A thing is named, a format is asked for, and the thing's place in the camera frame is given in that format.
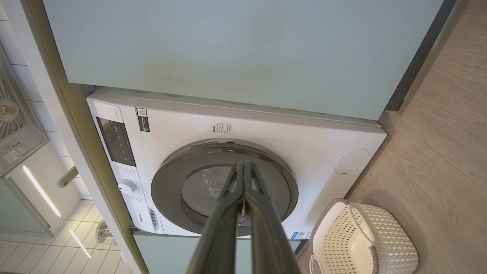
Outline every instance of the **basket handle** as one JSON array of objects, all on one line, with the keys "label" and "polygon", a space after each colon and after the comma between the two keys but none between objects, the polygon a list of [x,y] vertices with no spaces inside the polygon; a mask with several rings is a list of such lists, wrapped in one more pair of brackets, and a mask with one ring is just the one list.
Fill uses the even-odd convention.
[{"label": "basket handle", "polygon": [[[375,245],[375,243],[374,243],[375,242],[374,234],[372,233],[372,230],[370,229],[369,224],[365,221],[365,218],[362,216],[362,214],[360,213],[360,211],[356,207],[352,206],[351,204],[347,205],[347,208],[348,208],[348,215],[350,215],[350,219],[352,220],[352,223],[358,229],[358,231],[360,232],[360,234],[363,235],[363,237],[365,238],[365,240],[369,243],[369,246]],[[370,234],[370,236],[371,236],[372,239],[370,239],[367,236],[367,234],[364,233],[364,231],[362,230],[362,228],[358,225],[357,220],[355,219],[354,212],[352,211],[352,209],[355,209],[355,211],[357,211],[358,214],[362,217],[362,219],[364,220],[365,226],[367,226],[367,230],[369,231],[369,234]]]},{"label": "basket handle", "polygon": [[313,269],[313,261],[316,260],[319,265],[319,269],[321,270],[321,274],[323,274],[323,268],[321,267],[321,264],[319,262],[319,259],[317,258],[316,255],[311,255],[311,259],[309,259],[309,273],[310,274],[315,274],[315,270]]}]

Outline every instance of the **label sticker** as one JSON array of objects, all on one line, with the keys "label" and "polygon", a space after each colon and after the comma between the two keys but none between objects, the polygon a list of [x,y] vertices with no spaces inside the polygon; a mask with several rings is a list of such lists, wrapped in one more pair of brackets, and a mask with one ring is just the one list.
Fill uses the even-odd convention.
[{"label": "label sticker", "polygon": [[7,154],[5,154],[3,158],[5,159],[5,161],[11,164],[20,158],[20,154],[17,152],[17,150],[13,149],[12,147],[8,147]]},{"label": "label sticker", "polygon": [[21,143],[16,143],[14,145],[15,150],[17,150],[20,155],[24,155],[27,153],[27,150],[24,148],[24,146]]},{"label": "label sticker", "polygon": [[213,132],[216,133],[230,133],[232,131],[232,124],[216,123],[213,125]]},{"label": "label sticker", "polygon": [[311,238],[311,232],[294,232],[291,240],[309,240]]},{"label": "label sticker", "polygon": [[140,131],[150,132],[149,118],[147,117],[147,109],[137,108],[137,116],[139,118]]}]

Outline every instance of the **qr code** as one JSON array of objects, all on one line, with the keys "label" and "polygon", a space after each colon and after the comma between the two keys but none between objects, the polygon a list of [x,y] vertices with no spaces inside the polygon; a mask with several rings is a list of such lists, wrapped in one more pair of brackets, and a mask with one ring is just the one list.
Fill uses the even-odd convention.
[{"label": "qr code", "polygon": [[137,108],[137,114],[142,117],[147,117],[147,110],[143,108]]}]

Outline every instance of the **white washing machine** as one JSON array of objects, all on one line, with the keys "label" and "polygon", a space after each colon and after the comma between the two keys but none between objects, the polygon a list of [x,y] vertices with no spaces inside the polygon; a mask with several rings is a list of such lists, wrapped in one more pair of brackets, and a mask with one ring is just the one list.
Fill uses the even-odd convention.
[{"label": "white washing machine", "polygon": [[386,137],[370,120],[156,92],[105,87],[87,101],[135,226],[158,234],[200,234],[231,165],[249,159],[287,237],[309,238]]}]

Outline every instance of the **ventilation fan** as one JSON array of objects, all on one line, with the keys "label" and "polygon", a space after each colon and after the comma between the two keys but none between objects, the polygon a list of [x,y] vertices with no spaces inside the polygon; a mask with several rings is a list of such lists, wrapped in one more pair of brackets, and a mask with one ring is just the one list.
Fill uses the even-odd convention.
[{"label": "ventilation fan", "polygon": [[48,142],[25,99],[13,67],[0,49],[0,176]]}]

